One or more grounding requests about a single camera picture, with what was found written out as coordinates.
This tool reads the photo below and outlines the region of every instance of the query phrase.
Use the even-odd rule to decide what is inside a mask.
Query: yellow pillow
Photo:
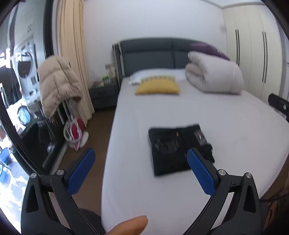
[[[158,75],[158,76],[150,76],[147,78],[143,78],[141,80],[141,83],[146,82],[148,80],[155,80],[155,79],[166,79],[166,80],[171,80],[171,81],[176,81],[175,76],[169,76],[169,75]]]
[[[174,81],[167,79],[155,79],[142,82],[136,89],[135,94],[179,94],[179,92],[180,88]]]

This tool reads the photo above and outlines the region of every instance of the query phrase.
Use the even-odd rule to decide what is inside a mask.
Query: wardrobe door
[[[261,98],[265,70],[265,35],[262,19],[256,5],[244,6],[251,35],[251,72],[248,92]]]
[[[237,25],[234,16],[233,8],[223,9],[223,15],[226,25],[226,35],[227,35],[227,56],[231,61],[237,63]]]
[[[245,7],[234,7],[238,36],[238,65],[244,79],[244,89],[248,90],[251,73],[251,35]]]
[[[264,87],[261,100],[268,104],[268,96],[271,93],[279,95],[282,74],[282,48],[280,33],[274,15],[266,6],[258,6],[265,31],[265,43],[267,49],[264,75]]]

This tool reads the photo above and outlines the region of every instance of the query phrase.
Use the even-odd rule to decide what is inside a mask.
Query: hand
[[[139,216],[118,224],[106,235],[140,235],[147,223],[146,216]]]

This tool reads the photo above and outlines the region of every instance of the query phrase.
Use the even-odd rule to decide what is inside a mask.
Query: white bed sheet
[[[252,173],[261,197],[289,153],[289,123],[274,109],[243,91],[205,94],[188,81],[179,96],[135,96],[124,79],[118,98],[103,178],[101,217],[106,231],[139,215],[149,223],[143,235],[183,234],[209,196],[192,171],[153,174],[148,129],[199,123],[213,146],[214,166],[232,175]],[[215,225],[228,209],[227,198]]]

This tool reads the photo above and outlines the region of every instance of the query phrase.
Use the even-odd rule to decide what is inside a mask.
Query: gray nightstand
[[[118,93],[118,83],[115,81],[105,84],[103,87],[91,87],[89,89],[89,95],[95,109],[116,106]]]

